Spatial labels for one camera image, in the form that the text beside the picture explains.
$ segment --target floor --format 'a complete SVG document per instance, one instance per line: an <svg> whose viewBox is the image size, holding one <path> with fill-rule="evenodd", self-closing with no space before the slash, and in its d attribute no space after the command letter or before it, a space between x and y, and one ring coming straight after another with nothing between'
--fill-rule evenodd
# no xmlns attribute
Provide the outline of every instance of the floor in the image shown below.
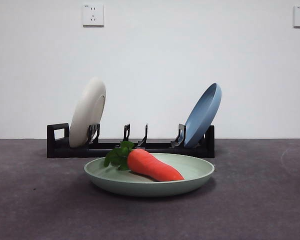
<svg viewBox="0 0 300 240"><path fill-rule="evenodd" d="M300 139L217 139L201 188L108 193L93 158L47 158L44 139L0 140L0 240L300 240Z"/></svg>

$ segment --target white plate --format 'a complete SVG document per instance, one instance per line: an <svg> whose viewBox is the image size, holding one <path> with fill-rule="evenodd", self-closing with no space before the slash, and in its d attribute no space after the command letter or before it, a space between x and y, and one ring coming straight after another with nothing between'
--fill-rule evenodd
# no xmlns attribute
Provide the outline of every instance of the white plate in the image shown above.
<svg viewBox="0 0 300 240"><path fill-rule="evenodd" d="M71 148L80 147L87 142L88 127L100 123L105 102L105 84L97 77L93 77L75 107L69 133Z"/></svg>
<svg viewBox="0 0 300 240"><path fill-rule="evenodd" d="M200 188L215 170L213 164L197 157L169 153L152 153L152 155L177 169L184 180L154 181L131 171L119 171L116 166L104 167L104 157L88 162L84 166L84 171L99 188L115 194L163 197L183 194Z"/></svg>

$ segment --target plate rim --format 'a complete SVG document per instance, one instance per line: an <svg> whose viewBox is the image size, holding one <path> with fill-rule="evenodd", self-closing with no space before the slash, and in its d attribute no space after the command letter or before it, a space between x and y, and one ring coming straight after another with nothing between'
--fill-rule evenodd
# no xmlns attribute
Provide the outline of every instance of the plate rim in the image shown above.
<svg viewBox="0 0 300 240"><path fill-rule="evenodd" d="M178 155L178 156L183 156L183 157L187 157L187 158L194 158L194 159L199 159L203 162L206 162L208 163L209 165L212 166L212 169L210 172L208 172L207 174L205 175L202 175L202 176L199 176L199 177L196 177L196 178L192 178L192 179L184 179L184 180L175 180L175 181L145 181L145 182L134 182L134 181L125 181L125 180L113 180L113 179L109 179L109 178L106 178L106 177L99 177L99 176L95 176L93 174L91 174L88 170L87 170L87 167L89 164L91 164L92 162L95 162L95 161L98 161L100 159L104 159L105 157L98 157L96 159L93 159L89 162L87 162L85 165L84 165L84 171L86 174L88 174L89 176L91 177L94 177L94 178L98 178L98 179L101 179L101 180L106 180L106 181L111 181L111 182L116 182L116 183L126 183L126 184L173 184L173 183L185 183L185 182L190 182L190 181L195 181L195 180L199 180L199 179L202 179L202 178L205 178L207 176L210 176L211 174L214 173L215 171L215 166L205 160L205 159L202 159L202 158L199 158L199 157L195 157L195 156L188 156L188 155L182 155L182 154L174 154L174 153L162 153L162 152L151 152L150 154L159 154L159 155Z"/></svg>

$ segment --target orange carrot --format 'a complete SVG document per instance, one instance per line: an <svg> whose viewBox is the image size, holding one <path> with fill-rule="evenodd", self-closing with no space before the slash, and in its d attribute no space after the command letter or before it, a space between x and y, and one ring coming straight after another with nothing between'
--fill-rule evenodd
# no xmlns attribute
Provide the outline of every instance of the orange carrot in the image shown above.
<svg viewBox="0 0 300 240"><path fill-rule="evenodd" d="M147 175L158 181L184 180L175 168L156 159L141 148L134 149L129 153L127 165L133 172Z"/></svg>

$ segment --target blue plate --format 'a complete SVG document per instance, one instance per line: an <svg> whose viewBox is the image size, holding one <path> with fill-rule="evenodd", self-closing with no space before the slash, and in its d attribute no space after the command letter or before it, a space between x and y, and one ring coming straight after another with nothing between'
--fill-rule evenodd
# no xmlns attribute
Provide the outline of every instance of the blue plate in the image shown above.
<svg viewBox="0 0 300 240"><path fill-rule="evenodd" d="M221 88L218 84L213 83L200 97L185 122L184 146L186 148L194 148L205 135L215 118L220 102Z"/></svg>

